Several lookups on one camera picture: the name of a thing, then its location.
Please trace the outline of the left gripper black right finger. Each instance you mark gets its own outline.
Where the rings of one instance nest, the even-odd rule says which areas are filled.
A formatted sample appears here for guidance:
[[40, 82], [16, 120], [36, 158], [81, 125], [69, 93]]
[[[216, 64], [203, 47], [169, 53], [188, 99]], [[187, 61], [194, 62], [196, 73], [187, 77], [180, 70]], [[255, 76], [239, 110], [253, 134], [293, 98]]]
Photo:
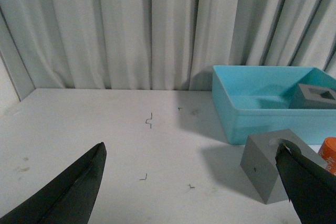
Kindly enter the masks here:
[[284, 143], [275, 160], [301, 223], [335, 223], [335, 176]]

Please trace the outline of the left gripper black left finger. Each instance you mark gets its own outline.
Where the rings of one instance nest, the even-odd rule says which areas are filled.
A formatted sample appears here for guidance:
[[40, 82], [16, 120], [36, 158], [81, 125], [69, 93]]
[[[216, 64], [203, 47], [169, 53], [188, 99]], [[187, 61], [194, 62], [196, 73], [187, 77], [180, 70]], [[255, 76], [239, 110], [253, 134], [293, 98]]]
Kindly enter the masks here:
[[1, 217], [1, 223], [88, 223], [107, 158], [96, 144], [37, 193]]

